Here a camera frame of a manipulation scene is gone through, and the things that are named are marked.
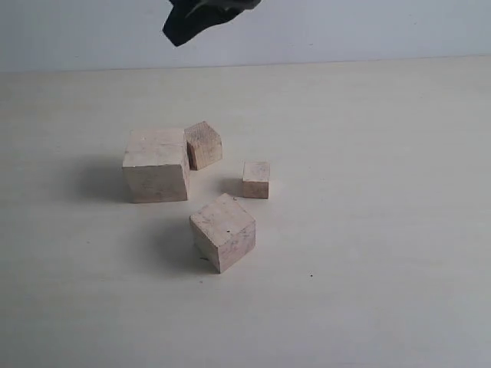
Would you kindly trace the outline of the third largest wooden cube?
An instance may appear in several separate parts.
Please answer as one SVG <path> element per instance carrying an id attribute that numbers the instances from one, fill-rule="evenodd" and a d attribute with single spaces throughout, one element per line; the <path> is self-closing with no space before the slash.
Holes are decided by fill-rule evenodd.
<path id="1" fill-rule="evenodd" d="M 186 128 L 184 133 L 192 170 L 203 169 L 222 159 L 221 136 L 206 121 Z"/>

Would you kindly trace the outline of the smallest wooden cube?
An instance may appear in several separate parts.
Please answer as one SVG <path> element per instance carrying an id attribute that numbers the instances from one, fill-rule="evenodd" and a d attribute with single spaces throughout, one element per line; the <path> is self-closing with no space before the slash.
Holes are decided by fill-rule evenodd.
<path id="1" fill-rule="evenodd" d="M 245 162 L 242 174 L 242 194 L 250 199 L 269 197 L 270 164 Z"/>

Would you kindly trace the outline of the second largest wooden cube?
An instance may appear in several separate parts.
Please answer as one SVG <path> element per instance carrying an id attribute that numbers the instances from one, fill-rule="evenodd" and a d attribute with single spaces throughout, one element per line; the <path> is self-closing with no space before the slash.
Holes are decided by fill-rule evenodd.
<path id="1" fill-rule="evenodd" d="M 195 246 L 223 273 L 254 247 L 255 219 L 224 193 L 189 217 Z"/>

